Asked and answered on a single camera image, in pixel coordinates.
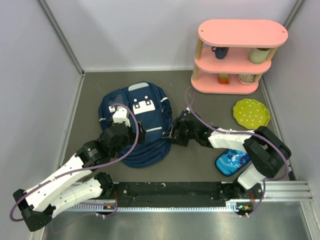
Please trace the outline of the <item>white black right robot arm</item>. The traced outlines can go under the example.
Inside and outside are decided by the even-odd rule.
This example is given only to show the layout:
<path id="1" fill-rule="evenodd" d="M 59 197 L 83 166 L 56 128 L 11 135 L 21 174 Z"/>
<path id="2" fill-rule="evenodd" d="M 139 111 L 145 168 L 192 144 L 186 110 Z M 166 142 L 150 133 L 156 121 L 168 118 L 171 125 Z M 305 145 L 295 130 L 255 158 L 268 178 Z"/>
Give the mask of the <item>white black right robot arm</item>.
<path id="1" fill-rule="evenodd" d="M 183 118 L 176 117 L 162 137 L 181 146 L 195 140 L 202 147 L 246 153 L 251 165 L 231 186 L 239 198 L 249 195 L 259 182 L 273 179 L 292 155 L 291 150 L 266 126 L 247 131 L 226 130 L 210 126 L 191 113 Z"/>

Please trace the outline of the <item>navy blue student backpack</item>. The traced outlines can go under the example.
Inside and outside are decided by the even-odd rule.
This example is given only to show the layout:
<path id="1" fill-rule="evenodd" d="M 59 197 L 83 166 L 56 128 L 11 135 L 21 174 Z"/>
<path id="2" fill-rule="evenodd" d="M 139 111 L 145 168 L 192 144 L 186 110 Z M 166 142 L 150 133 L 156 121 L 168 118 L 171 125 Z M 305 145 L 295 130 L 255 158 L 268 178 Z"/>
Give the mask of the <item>navy blue student backpack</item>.
<path id="1" fill-rule="evenodd" d="M 163 89 L 151 82 L 139 82 L 106 94 L 98 108 L 99 123 L 105 131 L 111 126 L 116 109 L 127 106 L 145 130 L 145 142 L 138 143 L 122 160 L 130 168 L 146 168 L 162 161 L 170 152 L 171 141 L 163 138 L 172 124 L 172 108 Z"/>

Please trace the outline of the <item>blue dinosaur pencil case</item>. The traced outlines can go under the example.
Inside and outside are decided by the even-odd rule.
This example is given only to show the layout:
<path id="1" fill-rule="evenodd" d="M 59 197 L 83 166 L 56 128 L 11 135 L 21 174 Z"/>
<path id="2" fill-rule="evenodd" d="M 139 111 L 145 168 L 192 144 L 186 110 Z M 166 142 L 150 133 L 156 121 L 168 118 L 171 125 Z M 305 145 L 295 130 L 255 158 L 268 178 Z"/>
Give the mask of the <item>blue dinosaur pencil case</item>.
<path id="1" fill-rule="evenodd" d="M 247 153 L 240 150 L 227 149 L 215 161 L 215 167 L 224 176 L 232 176 L 250 162 Z"/>

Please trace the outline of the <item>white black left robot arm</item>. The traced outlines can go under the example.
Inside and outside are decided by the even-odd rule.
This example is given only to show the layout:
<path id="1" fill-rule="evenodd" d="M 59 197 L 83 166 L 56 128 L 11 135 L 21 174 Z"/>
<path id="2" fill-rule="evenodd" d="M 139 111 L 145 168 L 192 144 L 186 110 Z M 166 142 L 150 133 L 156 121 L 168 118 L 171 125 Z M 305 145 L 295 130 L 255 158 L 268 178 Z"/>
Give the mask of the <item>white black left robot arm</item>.
<path id="1" fill-rule="evenodd" d="M 13 198 L 29 231 L 40 230 L 64 210 L 86 200 L 109 198 L 114 193 L 114 184 L 107 173 L 100 172 L 78 186 L 73 184 L 90 175 L 97 166 L 109 163 L 127 146 L 143 143 L 145 134 L 141 122 L 137 123 L 137 130 L 114 123 L 98 139 L 86 142 L 37 186 L 15 191 Z"/>

